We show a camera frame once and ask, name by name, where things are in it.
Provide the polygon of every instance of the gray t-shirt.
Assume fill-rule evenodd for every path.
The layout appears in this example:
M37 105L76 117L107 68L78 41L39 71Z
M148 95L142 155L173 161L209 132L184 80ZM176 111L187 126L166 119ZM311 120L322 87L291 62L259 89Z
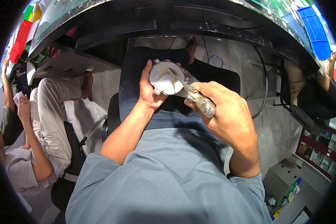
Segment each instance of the gray t-shirt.
M66 223L271 223L261 174L227 179L223 147L206 133L172 128L144 131L123 165L92 153Z
M35 163L32 149L22 147L5 151L5 169L14 189L22 195L35 195L40 190L45 189L57 181L58 177L63 175L63 168L60 161L50 154L48 146L44 139L38 138L46 156L49 158L52 167L52 174L47 179L37 182L34 169L31 163Z

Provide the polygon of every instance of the gray tiled floor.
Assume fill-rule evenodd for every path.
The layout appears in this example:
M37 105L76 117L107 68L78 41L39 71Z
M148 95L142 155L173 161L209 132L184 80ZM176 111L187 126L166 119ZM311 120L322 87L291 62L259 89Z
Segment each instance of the gray tiled floor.
M203 50L201 60L206 60L203 39L197 37L200 53ZM251 45L232 40L217 40L213 37L205 37L209 56L217 55L223 61L224 69L237 72L241 78L241 96L254 97L264 94L264 74L261 66L252 65L249 59L260 60ZM130 47L147 46L156 49L184 47L184 41L175 42L174 37L145 38L140 37L130 40ZM262 52L265 62L272 62L271 55ZM220 60L211 59L210 64L220 67ZM109 100L118 92L120 70L115 69L93 74L92 87L93 101L78 100L65 103L68 118L71 119L79 139L83 137L90 125L101 115L107 114ZM262 104L262 99L248 100L251 114L255 114ZM254 125L259 139L260 166L263 176L269 167L282 159L290 158L289 151L291 136L298 127L298 123L281 106L273 107L273 101L268 100L261 115L254 119ZM92 140L86 145L87 152L99 152L102 146L101 130L96 130Z

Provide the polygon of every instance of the glass cabinet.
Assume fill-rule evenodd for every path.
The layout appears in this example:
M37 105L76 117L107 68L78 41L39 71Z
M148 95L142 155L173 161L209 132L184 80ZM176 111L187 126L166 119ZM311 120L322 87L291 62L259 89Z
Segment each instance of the glass cabinet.
M295 154L332 181L336 174L336 130L323 129L316 136L303 129Z

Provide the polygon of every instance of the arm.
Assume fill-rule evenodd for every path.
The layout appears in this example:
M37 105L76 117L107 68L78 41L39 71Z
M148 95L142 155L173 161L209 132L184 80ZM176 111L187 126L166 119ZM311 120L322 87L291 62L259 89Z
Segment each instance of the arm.
M4 108L9 107L11 110L14 108L14 101L13 101L13 89L11 88L9 79L6 76L6 70L9 66L9 62L5 62L2 73L1 73L1 80L4 88Z
M22 146L22 148L24 148L26 150L30 150L30 148L31 148L31 145L30 145L30 142L29 142L29 138L27 137L27 134L25 134L25 145Z
M104 142L100 154L119 164L123 164L127 155L132 152L152 118L156 109L166 100L166 95L153 94L153 87L149 83L149 72L152 61L148 60L142 71L139 82L139 99L133 110Z
M214 117L206 118L195 103L184 103L195 110L207 128L234 150L231 173L237 177L255 177L260 173L258 137L246 101L236 92L216 82L193 83L192 87L216 104Z
M331 57L321 62L320 69L316 76L319 85L327 92L330 88L330 79L334 79L334 67L336 61L336 52L333 52Z
M35 173L37 182L43 181L48 178L52 173L51 164L47 158L44 149L42 148L39 140L37 139L30 122L30 101L27 96L19 99L18 117L24 127L27 141L31 146L32 153L35 157L35 163L32 163L32 168Z
M154 110L150 110L144 102L138 100L126 119L105 140L100 154L123 164L126 156L136 148L153 112Z

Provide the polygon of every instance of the left hand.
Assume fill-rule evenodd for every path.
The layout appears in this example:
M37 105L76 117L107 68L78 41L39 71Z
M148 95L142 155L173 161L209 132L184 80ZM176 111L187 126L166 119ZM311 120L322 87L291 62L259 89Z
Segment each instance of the left hand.
M30 101L26 94L18 99L18 117L21 123L30 122Z
M164 94L155 95L153 87L149 83L149 72L152 69L152 61L148 60L146 66L142 71L141 80L139 82L139 99L148 109L157 110L159 106L166 100L167 96Z

